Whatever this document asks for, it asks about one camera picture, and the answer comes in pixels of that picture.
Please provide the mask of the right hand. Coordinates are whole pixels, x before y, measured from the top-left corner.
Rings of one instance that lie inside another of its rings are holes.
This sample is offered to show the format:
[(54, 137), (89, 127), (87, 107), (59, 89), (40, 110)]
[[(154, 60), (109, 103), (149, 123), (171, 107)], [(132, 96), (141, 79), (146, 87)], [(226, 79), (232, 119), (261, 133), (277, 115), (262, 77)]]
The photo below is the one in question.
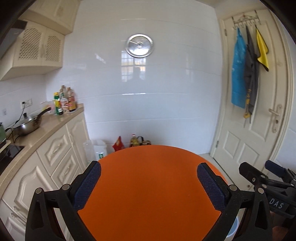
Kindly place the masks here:
[(271, 212), (272, 225), (273, 225), (273, 241), (281, 241), (284, 239), (285, 235), (288, 233), (288, 229), (282, 227), (284, 217), (280, 216), (274, 212)]

